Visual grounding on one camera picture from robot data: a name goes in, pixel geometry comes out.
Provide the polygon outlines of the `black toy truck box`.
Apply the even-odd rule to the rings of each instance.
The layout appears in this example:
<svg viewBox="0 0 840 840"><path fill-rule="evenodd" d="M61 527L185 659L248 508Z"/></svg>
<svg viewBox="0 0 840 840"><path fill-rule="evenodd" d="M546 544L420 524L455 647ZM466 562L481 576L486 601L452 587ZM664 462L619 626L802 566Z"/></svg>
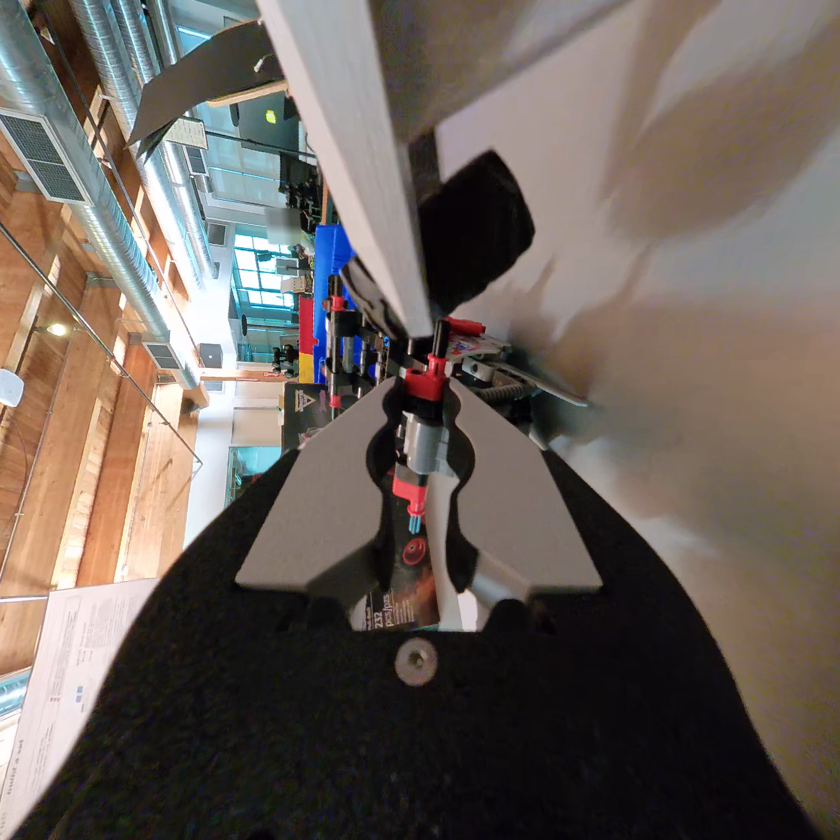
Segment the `black toy truck box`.
<svg viewBox="0 0 840 840"><path fill-rule="evenodd" d="M333 418L325 385L288 384L282 398L284 450L303 445ZM436 628L440 623L438 597L427 531L422 524L411 530L408 501L392 492L394 471L381 482L393 525L393 569L390 587L377 585L359 601L350 615L357 631Z"/></svg>

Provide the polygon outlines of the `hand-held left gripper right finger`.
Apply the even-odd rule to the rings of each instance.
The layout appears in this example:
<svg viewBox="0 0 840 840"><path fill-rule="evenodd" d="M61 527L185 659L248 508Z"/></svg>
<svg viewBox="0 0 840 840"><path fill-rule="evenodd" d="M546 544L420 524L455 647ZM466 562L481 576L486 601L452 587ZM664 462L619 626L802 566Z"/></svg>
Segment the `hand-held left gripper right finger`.
<svg viewBox="0 0 840 840"><path fill-rule="evenodd" d="M602 577L546 454L456 380L444 397L448 503L445 559L458 593L489 614L504 601L599 592Z"/></svg>

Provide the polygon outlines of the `white printed paper sheet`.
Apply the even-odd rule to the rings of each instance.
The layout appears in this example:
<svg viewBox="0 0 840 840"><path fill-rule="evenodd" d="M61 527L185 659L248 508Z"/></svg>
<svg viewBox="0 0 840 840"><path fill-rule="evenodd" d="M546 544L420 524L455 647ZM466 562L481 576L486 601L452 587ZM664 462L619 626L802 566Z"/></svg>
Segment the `white printed paper sheet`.
<svg viewBox="0 0 840 840"><path fill-rule="evenodd" d="M127 632L159 579L49 595L2 788L1 838L10 838L77 743Z"/></svg>

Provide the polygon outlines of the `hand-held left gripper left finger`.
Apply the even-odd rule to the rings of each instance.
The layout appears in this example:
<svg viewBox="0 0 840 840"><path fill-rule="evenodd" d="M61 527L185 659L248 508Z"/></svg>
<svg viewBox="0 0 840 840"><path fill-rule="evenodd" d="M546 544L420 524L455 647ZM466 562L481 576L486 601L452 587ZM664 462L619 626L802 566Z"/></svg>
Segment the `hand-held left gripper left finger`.
<svg viewBox="0 0 840 840"><path fill-rule="evenodd" d="M392 579L394 527L385 478L396 463L403 381L386 380L294 452L236 583L328 597L351 609Z"/></svg>

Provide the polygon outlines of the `narrow silver ventilation duct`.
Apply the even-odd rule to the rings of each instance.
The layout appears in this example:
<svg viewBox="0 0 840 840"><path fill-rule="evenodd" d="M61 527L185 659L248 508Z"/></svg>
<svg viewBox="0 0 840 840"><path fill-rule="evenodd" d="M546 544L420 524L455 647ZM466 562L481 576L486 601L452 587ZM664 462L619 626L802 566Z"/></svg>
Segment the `narrow silver ventilation duct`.
<svg viewBox="0 0 840 840"><path fill-rule="evenodd" d="M189 295L217 277L185 154L174 143L134 140L141 93L156 66L139 2L71 1L164 240Z"/></svg>

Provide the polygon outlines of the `black red toy truck chassis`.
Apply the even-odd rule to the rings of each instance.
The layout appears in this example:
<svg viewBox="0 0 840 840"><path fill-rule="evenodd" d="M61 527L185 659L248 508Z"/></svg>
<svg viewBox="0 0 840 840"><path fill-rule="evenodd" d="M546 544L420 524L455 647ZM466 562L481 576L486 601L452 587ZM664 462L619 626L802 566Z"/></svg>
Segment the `black red toy truck chassis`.
<svg viewBox="0 0 840 840"><path fill-rule="evenodd" d="M327 354L322 369L328 386L332 418L342 411L342 398L359 389L364 372L354 364L354 342L363 316L350 309L342 283L331 286L322 308L327 316ZM478 321L446 317L437 322L432 349L422 370L410 362L396 379L401 422L395 435L396 460L392 494L407 504L408 531L417 536L424 525L428 478L438 471L438 447L443 441L443 403L448 383L446 372L450 333L482 338L486 327Z"/></svg>

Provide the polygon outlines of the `grey toy truck body part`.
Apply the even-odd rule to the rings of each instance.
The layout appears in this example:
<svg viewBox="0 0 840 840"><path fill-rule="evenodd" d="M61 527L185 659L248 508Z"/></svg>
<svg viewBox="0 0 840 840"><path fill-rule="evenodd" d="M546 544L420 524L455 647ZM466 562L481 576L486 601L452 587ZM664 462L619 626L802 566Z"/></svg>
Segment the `grey toy truck body part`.
<svg viewBox="0 0 840 840"><path fill-rule="evenodd" d="M586 408L589 403L565 384L514 359L511 345L489 336L479 322L449 319L447 361L451 376L490 405L514 403L540 393Z"/></svg>

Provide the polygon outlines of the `small blue storage bin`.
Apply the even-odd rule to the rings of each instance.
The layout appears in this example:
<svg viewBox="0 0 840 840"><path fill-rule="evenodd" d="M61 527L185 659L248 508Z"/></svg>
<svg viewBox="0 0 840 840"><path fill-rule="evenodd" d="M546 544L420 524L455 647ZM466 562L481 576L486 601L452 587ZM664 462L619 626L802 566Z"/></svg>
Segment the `small blue storage bin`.
<svg viewBox="0 0 840 840"><path fill-rule="evenodd" d="M328 299L326 291L313 293L313 318L312 318L312 359L313 379L321 385L327 384L327 375L324 372L325 362L330 356L329 323L331 312L324 307L324 301Z"/></svg>

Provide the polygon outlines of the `large silver ventilation duct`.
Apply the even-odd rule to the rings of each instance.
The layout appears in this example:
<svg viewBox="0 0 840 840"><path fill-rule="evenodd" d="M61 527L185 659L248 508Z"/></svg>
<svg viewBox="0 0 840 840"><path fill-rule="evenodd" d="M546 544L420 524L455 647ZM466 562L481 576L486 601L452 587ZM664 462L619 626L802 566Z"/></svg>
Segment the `large silver ventilation duct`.
<svg viewBox="0 0 840 840"><path fill-rule="evenodd" d="M17 1L1 2L1 99L2 108L45 117L56 132L91 198L91 206L68 204L71 212L143 325L144 341L168 343L183 368L169 372L187 391L197 388L200 376L186 330L166 305L158 276L142 254L35 28Z"/></svg>

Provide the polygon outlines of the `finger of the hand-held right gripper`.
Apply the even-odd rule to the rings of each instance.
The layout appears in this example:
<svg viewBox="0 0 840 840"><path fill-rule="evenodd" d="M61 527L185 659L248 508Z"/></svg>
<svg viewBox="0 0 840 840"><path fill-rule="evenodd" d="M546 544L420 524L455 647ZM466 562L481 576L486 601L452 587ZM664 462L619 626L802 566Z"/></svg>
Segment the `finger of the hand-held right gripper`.
<svg viewBox="0 0 840 840"><path fill-rule="evenodd" d="M407 334L429 335L409 144L625 2L257 5L351 245Z"/></svg>

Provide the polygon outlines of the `black toy tire red hub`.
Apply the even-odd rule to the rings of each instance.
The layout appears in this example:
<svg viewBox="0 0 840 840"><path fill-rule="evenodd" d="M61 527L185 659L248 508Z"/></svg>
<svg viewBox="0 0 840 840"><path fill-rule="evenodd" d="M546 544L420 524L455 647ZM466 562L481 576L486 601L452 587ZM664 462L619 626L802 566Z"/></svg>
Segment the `black toy tire red hub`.
<svg viewBox="0 0 840 840"><path fill-rule="evenodd" d="M430 133L408 147L432 325L410 333L360 257L340 272L367 321L391 340L425 339L437 322L473 300L530 248L534 222L516 176L486 150L442 181Z"/></svg>

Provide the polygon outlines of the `large white air vent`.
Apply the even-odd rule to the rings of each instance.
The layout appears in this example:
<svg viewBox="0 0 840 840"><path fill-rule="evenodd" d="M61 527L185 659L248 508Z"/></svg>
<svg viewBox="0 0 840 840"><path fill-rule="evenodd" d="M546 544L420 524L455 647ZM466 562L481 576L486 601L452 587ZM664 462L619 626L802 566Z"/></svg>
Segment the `large white air vent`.
<svg viewBox="0 0 840 840"><path fill-rule="evenodd" d="M54 203L91 206L56 132L42 115L1 108L2 132L38 189Z"/></svg>

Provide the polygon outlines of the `grey desk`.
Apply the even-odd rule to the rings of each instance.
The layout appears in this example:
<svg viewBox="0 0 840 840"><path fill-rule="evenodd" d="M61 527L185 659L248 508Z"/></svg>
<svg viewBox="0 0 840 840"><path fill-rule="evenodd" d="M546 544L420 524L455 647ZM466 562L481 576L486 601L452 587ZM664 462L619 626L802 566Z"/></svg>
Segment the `grey desk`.
<svg viewBox="0 0 840 840"><path fill-rule="evenodd" d="M437 132L530 251L458 314L588 398L553 447L654 546L838 838L838 2L632 2Z"/></svg>

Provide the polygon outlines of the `black hanging panel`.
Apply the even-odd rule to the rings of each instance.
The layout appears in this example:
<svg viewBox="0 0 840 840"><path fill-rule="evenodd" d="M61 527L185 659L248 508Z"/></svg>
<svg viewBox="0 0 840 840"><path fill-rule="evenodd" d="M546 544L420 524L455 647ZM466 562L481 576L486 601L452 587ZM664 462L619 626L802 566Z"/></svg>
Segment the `black hanging panel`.
<svg viewBox="0 0 840 840"><path fill-rule="evenodd" d="M238 104L288 90L260 20L226 28L146 82L127 145L152 153L175 121L202 103Z"/></svg>

